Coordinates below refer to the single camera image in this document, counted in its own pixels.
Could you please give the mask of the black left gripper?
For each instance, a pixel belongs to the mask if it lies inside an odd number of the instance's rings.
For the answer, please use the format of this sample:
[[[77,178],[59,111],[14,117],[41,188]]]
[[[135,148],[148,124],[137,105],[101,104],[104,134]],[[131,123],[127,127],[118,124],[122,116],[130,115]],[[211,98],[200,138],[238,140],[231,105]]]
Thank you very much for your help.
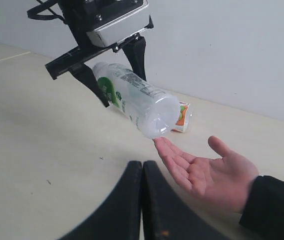
[[[106,108],[109,107],[109,102],[103,91],[100,89],[92,69],[84,64],[84,62],[89,61],[108,50],[113,50],[115,53],[123,50],[133,72],[146,81],[146,41],[141,35],[142,33],[137,33],[128,37],[123,42],[113,44],[109,47],[98,47],[93,45],[86,34],[85,30],[87,27],[84,24],[88,22],[89,17],[96,14],[100,8],[108,6],[111,3],[112,0],[57,1],[65,22],[70,28],[78,46],[46,64],[46,69],[53,79],[56,79],[58,76],[70,70],[72,76],[89,88]],[[152,27],[147,28],[146,30],[154,27],[152,19],[150,24]]]

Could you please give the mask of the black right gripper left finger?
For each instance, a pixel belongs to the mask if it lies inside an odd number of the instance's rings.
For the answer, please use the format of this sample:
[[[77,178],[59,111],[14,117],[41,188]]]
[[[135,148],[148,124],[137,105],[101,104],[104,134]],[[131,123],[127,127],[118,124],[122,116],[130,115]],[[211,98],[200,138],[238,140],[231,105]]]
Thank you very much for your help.
[[[86,220],[62,240],[138,240],[142,163],[130,161],[115,188]]]

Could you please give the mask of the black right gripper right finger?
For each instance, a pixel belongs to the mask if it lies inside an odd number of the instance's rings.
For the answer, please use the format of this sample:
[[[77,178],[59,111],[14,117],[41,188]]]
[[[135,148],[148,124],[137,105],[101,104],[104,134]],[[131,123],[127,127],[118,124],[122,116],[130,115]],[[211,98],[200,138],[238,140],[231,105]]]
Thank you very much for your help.
[[[155,161],[143,163],[142,218],[146,240],[226,240],[174,192]]]

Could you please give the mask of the black sleeved forearm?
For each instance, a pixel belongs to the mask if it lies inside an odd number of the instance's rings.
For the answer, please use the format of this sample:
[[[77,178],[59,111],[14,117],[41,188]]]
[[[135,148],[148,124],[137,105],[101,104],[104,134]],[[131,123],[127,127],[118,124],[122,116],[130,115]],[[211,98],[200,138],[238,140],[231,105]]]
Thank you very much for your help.
[[[258,176],[239,224],[265,240],[284,240],[284,181]]]

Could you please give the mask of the person's open hand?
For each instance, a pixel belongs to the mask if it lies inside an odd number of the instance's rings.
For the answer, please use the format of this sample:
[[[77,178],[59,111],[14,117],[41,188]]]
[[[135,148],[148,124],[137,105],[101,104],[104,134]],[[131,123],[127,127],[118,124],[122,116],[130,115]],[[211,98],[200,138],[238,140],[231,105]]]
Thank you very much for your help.
[[[215,136],[208,145],[219,155],[212,159],[186,153],[164,137],[153,140],[174,181],[198,200],[241,214],[247,203],[257,167]]]

